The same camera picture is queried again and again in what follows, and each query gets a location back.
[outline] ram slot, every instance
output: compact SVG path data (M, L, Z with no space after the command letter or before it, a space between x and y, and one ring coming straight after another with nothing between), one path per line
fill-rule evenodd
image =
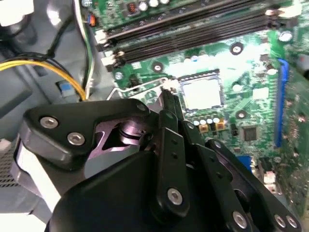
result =
M120 28L124 28L122 25L119 29L113 29L109 31L108 40L113 44L123 43L132 39L143 38L150 35L160 34L164 31L171 30L175 27L184 26L192 22L202 20L207 17L215 15L224 15L226 13L236 12L242 9L248 9L257 3L266 2L265 0L224 0L216 2L205 7L190 11L188 13L179 14L177 16L167 17L156 22L140 26L137 22L130 25L126 25L125 31Z
M127 63L133 63L152 57L162 56L174 51L215 43L224 39L264 30L265 16L262 12L239 17L203 28L192 29L189 32L172 37L158 39L139 46L123 48Z

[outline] pcie slot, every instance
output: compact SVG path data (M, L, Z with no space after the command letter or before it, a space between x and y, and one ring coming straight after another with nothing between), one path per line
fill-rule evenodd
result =
M289 63L283 59L278 59L278 61L280 62L280 68L278 71L279 77L278 77L274 141L276 147L281 147L285 84L287 83L289 78Z
M120 33L110 35L107 39L113 41L114 43L124 42L126 40L132 40L136 38L143 38L146 36L160 34L171 28L183 26L207 17L221 15L226 13L231 13L234 11L239 11L241 9L247 9L257 3L263 2L265 0L227 0L218 3L205 6L203 8L180 14L174 17L156 21L154 23L139 26L127 31L122 31Z
M248 17L238 22L230 22L223 22L204 28L204 30L199 30L198 33L193 30L185 36L180 34L177 37L165 38L164 40L160 40L159 44L140 44L139 50L135 47L132 50L128 48L128 50L124 50L125 59L127 63L132 63L147 58L162 56L175 52L176 50L180 51L191 47L214 43L265 29L265 18L263 15L259 17Z

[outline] blue pcie slot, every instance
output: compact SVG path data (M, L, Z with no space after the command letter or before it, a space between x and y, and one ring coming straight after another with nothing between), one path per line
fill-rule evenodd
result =
M280 62L280 68L278 70L278 92L277 92L277 107L275 117L275 145L281 147L282 145L282 121L283 121L283 109L284 109L284 96L285 96L285 84L289 78L289 63L283 59L278 59Z

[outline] white wire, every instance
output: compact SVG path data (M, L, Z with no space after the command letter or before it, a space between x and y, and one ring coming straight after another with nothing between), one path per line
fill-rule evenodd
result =
M83 40L86 44L86 49L87 49L87 55L88 55L88 61L89 61L89 69L88 69L88 78L87 78L87 83L86 83L86 88L85 88L85 93L86 93L86 99L89 98L90 96L90 89L92 88L92 77L93 77L93 72L94 72L94 57L92 55L91 51L91 45L87 36L87 31L86 27L84 24L84 21L82 19L82 11L81 11L81 6L80 6L80 1L79 0L73 0L74 1L74 11L75 11L75 17L77 21L77 25L80 29L80 32L82 34Z
M114 92L116 92L116 91L119 91L119 92L121 92L121 93L126 93L126 92L129 92L129 91L132 91L132 90L134 90L134 89L137 89L137 88L140 88L140 87L143 87L143 86L145 86L145 85L149 85L149 84L151 84L151 83L153 83L153 82L157 82L157 81L168 81L168 79L166 78L166 77L161 77L161 78L159 78L159 79L156 79L156 80L153 80L153 81L149 81L149 82L146 82L146 83L143 83L143 84L141 84L141 85L138 85L138 86L134 86L134 87L132 87L132 88L127 88L127 89L121 89L121 88L114 88L112 91L111 91L111 93L109 94L109 96L107 97L107 101L109 100L109 99L111 99L111 97L113 96L113 94L114 94Z

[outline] motherboard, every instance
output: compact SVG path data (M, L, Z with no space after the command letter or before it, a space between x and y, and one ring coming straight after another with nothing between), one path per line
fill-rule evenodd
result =
M309 218L309 1L94 0L90 9L115 81L108 100L150 105L170 90L203 139L249 157L252 173Z

